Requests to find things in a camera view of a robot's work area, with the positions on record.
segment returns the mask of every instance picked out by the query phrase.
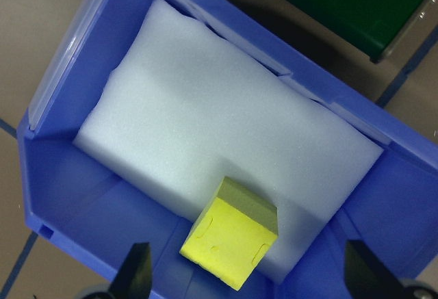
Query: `tile floor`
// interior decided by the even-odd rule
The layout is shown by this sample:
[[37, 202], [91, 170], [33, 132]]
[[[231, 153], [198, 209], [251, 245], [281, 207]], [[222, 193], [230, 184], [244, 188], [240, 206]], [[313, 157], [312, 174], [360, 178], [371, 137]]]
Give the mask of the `tile floor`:
[[[373, 101], [438, 23], [438, 6], [433, 6], [393, 55], [375, 65], [362, 52], [284, 0], [230, 1]], [[0, 238], [0, 287], [3, 287], [0, 299], [73, 298], [82, 289], [106, 284], [87, 267], [44, 239], [37, 239], [24, 225], [13, 137], [14, 128], [80, 2], [0, 0], [0, 234], [8, 235]], [[438, 144], [437, 60], [435, 45], [386, 110]], [[28, 256], [24, 255], [23, 248], [33, 242]], [[22, 266], [19, 273], [14, 266]], [[419, 278], [438, 288], [438, 259]]]

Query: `gray floor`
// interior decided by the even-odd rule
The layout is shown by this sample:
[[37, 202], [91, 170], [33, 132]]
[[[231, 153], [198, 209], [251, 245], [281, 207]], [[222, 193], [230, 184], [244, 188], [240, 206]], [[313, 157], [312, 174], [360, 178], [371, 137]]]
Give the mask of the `gray floor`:
[[[438, 23], [438, 6], [417, 23], [387, 60], [368, 57], [284, 0], [230, 0], [303, 54], [375, 101]], [[0, 120], [15, 128], [81, 0], [0, 0]], [[438, 45], [386, 106], [386, 110], [438, 144]], [[0, 129], [0, 287], [20, 272], [0, 299], [73, 298], [105, 280], [43, 239], [23, 222], [16, 140]], [[438, 260], [419, 276], [438, 288]]]

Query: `yellow sponge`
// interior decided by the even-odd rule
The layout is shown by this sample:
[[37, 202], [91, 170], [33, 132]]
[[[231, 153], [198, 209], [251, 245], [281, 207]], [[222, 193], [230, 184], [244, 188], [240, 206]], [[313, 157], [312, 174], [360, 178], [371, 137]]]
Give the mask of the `yellow sponge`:
[[180, 253], [239, 290], [277, 237], [276, 207], [225, 177]]

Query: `blue plastic bin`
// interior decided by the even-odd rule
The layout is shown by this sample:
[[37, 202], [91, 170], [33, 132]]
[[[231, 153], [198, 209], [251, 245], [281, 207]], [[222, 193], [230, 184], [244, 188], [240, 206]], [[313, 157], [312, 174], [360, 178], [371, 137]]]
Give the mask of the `blue plastic bin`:
[[72, 145], [152, 0], [85, 0], [18, 128], [26, 223], [111, 280], [134, 242], [150, 242], [152, 298], [349, 298], [346, 239], [397, 276], [438, 252], [438, 148], [225, 0], [167, 0], [207, 24], [385, 151], [281, 285], [258, 272], [237, 292], [179, 255], [191, 224]]

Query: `foam block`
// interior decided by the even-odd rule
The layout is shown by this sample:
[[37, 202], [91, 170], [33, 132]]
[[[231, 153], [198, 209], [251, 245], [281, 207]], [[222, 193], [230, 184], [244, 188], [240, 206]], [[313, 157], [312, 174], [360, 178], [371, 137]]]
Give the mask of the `foam block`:
[[277, 283], [382, 151], [164, 0], [74, 143], [191, 221], [225, 175], [272, 202], [279, 238], [257, 269]]
[[239, 290], [277, 237], [276, 207], [225, 177], [180, 253]]

